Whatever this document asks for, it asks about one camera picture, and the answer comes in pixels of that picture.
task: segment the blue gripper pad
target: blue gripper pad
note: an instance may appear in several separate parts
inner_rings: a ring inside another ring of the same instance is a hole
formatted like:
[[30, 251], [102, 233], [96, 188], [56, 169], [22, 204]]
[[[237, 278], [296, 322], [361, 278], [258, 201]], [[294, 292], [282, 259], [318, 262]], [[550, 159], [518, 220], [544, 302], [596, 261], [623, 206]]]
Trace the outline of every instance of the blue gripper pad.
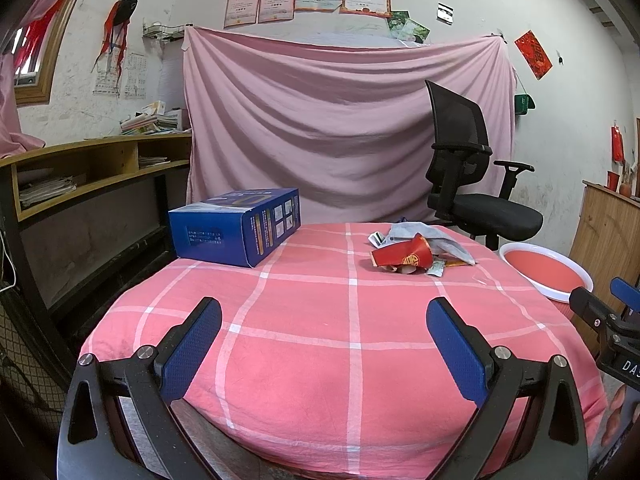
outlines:
[[220, 304], [203, 298], [184, 323], [164, 336], [154, 362], [164, 402], [184, 397], [221, 326]]
[[482, 363], [476, 352], [466, 340], [452, 317], [447, 313], [444, 304], [455, 315], [456, 321], [464, 327], [453, 307], [444, 298], [431, 300], [427, 307], [427, 328], [434, 343], [451, 373], [453, 380], [466, 400], [475, 402], [478, 409], [488, 395], [486, 365]]
[[640, 310], [640, 291], [635, 290], [622, 278], [614, 278], [609, 285], [611, 293], [631, 310]]

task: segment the red paper cup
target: red paper cup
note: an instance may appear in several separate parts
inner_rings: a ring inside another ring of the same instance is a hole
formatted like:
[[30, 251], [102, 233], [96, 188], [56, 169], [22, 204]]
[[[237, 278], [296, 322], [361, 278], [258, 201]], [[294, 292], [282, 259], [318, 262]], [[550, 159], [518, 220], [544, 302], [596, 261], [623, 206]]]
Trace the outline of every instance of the red paper cup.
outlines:
[[612, 191], [618, 190], [618, 182], [620, 181], [620, 176], [613, 171], [607, 171], [607, 188]]

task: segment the pink plaid bedsheet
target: pink plaid bedsheet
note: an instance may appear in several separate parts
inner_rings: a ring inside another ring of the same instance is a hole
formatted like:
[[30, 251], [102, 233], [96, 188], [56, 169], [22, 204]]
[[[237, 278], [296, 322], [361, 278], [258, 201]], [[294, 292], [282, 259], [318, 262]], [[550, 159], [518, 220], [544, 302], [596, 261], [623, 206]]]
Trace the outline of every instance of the pink plaid bedsheet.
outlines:
[[[594, 361], [569, 321], [480, 244], [442, 278], [372, 267], [367, 236], [388, 224], [302, 226], [255, 269], [178, 259], [123, 294], [82, 347], [100, 360], [157, 344], [204, 296], [223, 325], [186, 400], [246, 448], [286, 466], [367, 479], [423, 479], [474, 411], [425, 325], [444, 296], [493, 346], [565, 355], [590, 441], [606, 407]], [[492, 458], [508, 449], [524, 402]]]

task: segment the window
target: window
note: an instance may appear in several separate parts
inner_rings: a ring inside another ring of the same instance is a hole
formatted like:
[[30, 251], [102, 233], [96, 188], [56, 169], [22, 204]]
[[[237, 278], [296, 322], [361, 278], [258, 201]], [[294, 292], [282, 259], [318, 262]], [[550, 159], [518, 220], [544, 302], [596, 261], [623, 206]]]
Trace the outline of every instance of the window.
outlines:
[[[48, 104], [51, 95], [53, 73], [66, 24], [77, 0], [61, 0], [44, 35], [30, 48], [31, 54], [22, 60], [15, 72], [15, 102], [18, 106]], [[26, 29], [15, 35], [12, 52], [26, 42]]]

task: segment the pink curtain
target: pink curtain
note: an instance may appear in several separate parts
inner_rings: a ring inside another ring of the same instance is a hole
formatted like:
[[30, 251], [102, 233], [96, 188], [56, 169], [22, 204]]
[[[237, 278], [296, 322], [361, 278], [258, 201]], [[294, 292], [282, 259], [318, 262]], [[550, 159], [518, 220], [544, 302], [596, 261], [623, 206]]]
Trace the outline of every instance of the pink curtain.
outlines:
[[[38, 20], [58, 0], [36, 0], [20, 22], [24, 27]], [[44, 146], [44, 141], [22, 133], [14, 94], [14, 57], [0, 55], [0, 158]]]
[[[477, 102], [492, 160], [510, 160], [515, 78], [501, 38], [364, 49], [189, 27], [184, 49], [190, 202], [298, 187], [306, 223], [427, 219], [425, 79]], [[503, 176], [490, 165], [465, 190], [497, 194]]]

